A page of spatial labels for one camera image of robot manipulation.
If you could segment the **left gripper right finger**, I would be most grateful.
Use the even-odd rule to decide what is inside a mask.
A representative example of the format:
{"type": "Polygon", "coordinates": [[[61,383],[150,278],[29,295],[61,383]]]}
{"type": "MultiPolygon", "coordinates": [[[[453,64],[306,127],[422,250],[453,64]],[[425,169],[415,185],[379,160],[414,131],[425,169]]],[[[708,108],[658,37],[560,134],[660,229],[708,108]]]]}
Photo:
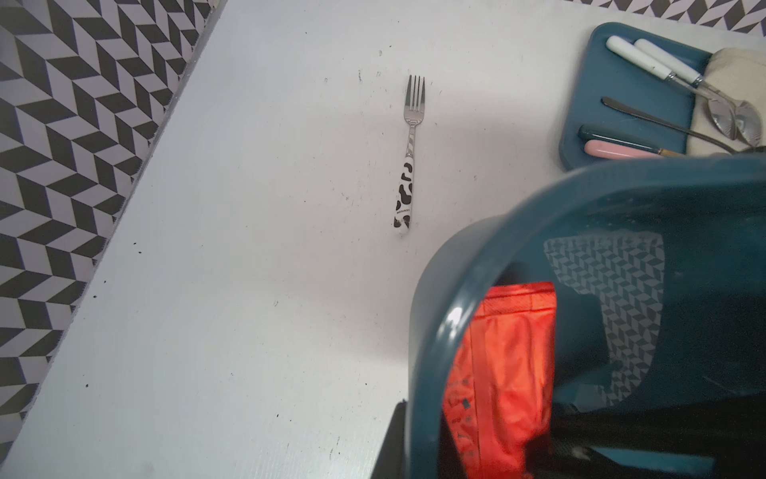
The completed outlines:
{"type": "Polygon", "coordinates": [[[640,413],[556,417],[538,453],[540,478],[690,478],[678,469],[623,465],[598,449],[709,458],[712,478],[765,476],[763,406],[677,406],[640,413]]]}

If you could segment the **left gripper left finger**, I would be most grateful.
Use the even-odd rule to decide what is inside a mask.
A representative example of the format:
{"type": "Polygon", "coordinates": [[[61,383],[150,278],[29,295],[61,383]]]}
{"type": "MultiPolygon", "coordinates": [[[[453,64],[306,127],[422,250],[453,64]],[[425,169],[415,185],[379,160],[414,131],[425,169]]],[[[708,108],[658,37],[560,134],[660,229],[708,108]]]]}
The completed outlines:
{"type": "Polygon", "coordinates": [[[381,449],[375,461],[371,479],[402,479],[404,477],[404,436],[407,402],[396,404],[381,449]]]}

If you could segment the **red foil tea bag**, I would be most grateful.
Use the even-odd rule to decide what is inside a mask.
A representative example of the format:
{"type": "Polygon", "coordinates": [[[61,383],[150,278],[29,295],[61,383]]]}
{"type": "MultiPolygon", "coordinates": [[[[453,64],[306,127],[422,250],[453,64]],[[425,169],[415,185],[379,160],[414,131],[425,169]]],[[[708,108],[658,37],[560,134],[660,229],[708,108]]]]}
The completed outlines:
{"type": "Polygon", "coordinates": [[[492,287],[447,380],[442,411],[470,478],[527,478],[549,442],[557,298],[551,283],[492,287]]]}

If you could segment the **teal plastic storage box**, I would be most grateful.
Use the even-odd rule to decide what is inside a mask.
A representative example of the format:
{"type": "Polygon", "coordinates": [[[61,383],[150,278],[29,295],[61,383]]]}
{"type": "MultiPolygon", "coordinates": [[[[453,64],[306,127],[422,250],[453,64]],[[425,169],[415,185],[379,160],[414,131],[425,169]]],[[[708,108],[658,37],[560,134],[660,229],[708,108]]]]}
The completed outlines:
{"type": "MultiPolygon", "coordinates": [[[[578,169],[442,245],[415,291],[404,477],[468,477],[442,411],[453,361],[492,287],[551,283],[556,417],[677,406],[765,408],[765,159],[578,169]]],[[[712,478],[709,458],[598,449],[712,478]]]]}

